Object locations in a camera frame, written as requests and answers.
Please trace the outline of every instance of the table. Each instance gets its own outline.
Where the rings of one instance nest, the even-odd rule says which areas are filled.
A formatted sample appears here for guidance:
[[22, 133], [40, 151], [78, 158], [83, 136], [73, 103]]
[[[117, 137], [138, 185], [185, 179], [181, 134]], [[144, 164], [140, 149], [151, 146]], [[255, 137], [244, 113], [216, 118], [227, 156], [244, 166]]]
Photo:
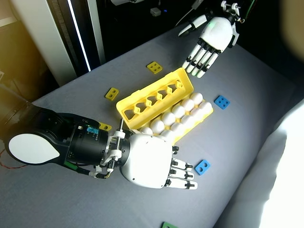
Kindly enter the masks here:
[[[179, 68], [194, 47], [200, 32], [178, 38], [181, 28], [34, 104], [86, 116], [115, 129], [120, 119], [116, 102]], [[146, 68], [152, 61], [163, 66], [156, 75]], [[1, 227], [158, 228], [164, 221], [180, 228], [212, 227], [282, 116], [295, 86], [238, 45], [221, 54], [203, 78], [190, 79], [195, 91], [202, 92], [214, 107], [210, 117], [177, 143], [178, 159], [193, 165], [206, 159], [211, 164], [205, 174], [195, 175], [197, 190], [139, 187], [118, 169], [107, 180], [95, 180], [55, 164], [1, 168]], [[104, 98], [110, 87], [119, 89], [115, 102]], [[231, 102], [226, 110], [213, 103], [218, 95]]]

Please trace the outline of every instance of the white egg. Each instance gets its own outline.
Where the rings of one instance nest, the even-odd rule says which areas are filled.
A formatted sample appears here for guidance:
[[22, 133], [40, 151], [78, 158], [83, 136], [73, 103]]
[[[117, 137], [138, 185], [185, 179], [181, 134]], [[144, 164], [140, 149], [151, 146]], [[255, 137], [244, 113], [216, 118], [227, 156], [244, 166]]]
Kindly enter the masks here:
[[195, 108], [190, 112], [190, 115], [193, 116], [195, 121], [199, 121], [203, 118], [204, 112], [201, 108]]
[[199, 108], [201, 110], [203, 110], [204, 114], [207, 114], [207, 113], [211, 112], [212, 105], [211, 105], [210, 102], [203, 102], [203, 103], [200, 104]]
[[184, 134], [185, 132], [185, 125], [181, 124], [181, 123], [174, 123], [171, 126], [171, 130], [176, 134], [176, 136], [181, 136]]
[[191, 99], [185, 99], [182, 101], [181, 106], [183, 106], [185, 110], [189, 112], [194, 108], [194, 101]]
[[175, 122], [175, 115], [173, 113], [164, 113], [161, 120], [166, 126], [171, 126]]
[[165, 124], [161, 120], [153, 120], [150, 127], [154, 134], [160, 134], [165, 129]]
[[191, 127], [194, 126], [195, 119], [191, 115], [185, 115], [184, 117], [182, 117], [182, 119], [180, 120], [180, 122], [183, 125], [185, 125], [186, 128], [191, 128]]
[[185, 108], [179, 104], [172, 108], [172, 113], [176, 118], [182, 118], [185, 115], [185, 112]]
[[153, 135], [153, 131], [150, 127], [142, 127], [140, 132], [142, 132], [144, 134]]
[[164, 136], [169, 142], [173, 142], [175, 139], [175, 133], [171, 130], [164, 130], [161, 135]]
[[195, 105], [199, 105], [203, 101], [203, 95], [201, 93], [193, 93], [190, 98], [194, 101]]

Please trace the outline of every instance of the blue block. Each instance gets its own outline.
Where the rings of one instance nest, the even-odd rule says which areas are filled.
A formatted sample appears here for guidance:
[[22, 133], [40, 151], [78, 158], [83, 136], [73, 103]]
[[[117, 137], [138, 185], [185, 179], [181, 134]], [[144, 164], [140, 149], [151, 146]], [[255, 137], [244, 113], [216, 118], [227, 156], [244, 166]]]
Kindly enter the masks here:
[[202, 160], [196, 167], [195, 171], [198, 172], [199, 175], [204, 174], [210, 167], [210, 163], [207, 160]]
[[218, 98], [214, 101], [214, 103], [220, 107], [221, 109], [227, 108], [227, 106], [230, 104], [230, 101], [224, 98], [223, 96], [218, 96]]

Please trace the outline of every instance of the led light strip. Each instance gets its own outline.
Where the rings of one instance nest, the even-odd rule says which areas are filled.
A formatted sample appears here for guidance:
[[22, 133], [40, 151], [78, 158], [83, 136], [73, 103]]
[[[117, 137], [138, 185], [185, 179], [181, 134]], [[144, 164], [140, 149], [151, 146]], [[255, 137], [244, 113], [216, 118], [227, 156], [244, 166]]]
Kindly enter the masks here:
[[86, 57], [85, 47], [84, 47], [84, 44], [82, 43], [82, 39], [81, 39], [81, 36], [80, 36], [80, 32], [79, 32], [79, 28], [78, 28], [77, 21], [76, 21], [76, 18], [75, 18], [75, 14], [74, 14], [74, 10], [73, 10], [73, 6], [72, 6], [72, 3], [71, 3], [71, 0], [67, 0], [67, 2], [68, 2], [68, 6], [70, 8], [71, 14], [72, 14], [72, 18], [73, 18], [73, 22], [74, 22], [74, 25], [75, 25], [75, 28], [76, 28], [77, 35], [78, 35], [80, 46], [81, 46], [82, 52], [84, 53], [87, 69], [90, 72], [91, 68], [90, 68], [89, 62], [88, 62], [87, 57]]

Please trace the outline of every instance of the robotic hand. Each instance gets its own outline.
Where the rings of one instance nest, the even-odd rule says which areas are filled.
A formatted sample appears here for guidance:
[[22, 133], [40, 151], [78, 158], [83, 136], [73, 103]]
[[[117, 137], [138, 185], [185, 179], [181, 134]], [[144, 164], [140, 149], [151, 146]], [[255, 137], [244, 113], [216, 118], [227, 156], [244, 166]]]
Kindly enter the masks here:
[[224, 11], [223, 17], [213, 17], [212, 13], [207, 13], [195, 19], [179, 33], [179, 37], [187, 35], [208, 21], [195, 48], [182, 65], [188, 73], [198, 78], [206, 73], [229, 44], [233, 46], [236, 44], [239, 36], [236, 31], [236, 21], [241, 23], [245, 21], [239, 16], [240, 7], [237, 3], [228, 5], [226, 1], [222, 1], [221, 7]]
[[[120, 167], [127, 180], [143, 187], [197, 188], [193, 166], [172, 158], [178, 147], [161, 136], [123, 130], [123, 123], [108, 136], [95, 120], [34, 106], [0, 85], [0, 139], [14, 159], [56, 163], [96, 179], [107, 179]], [[95, 171], [79, 163], [94, 165]]]

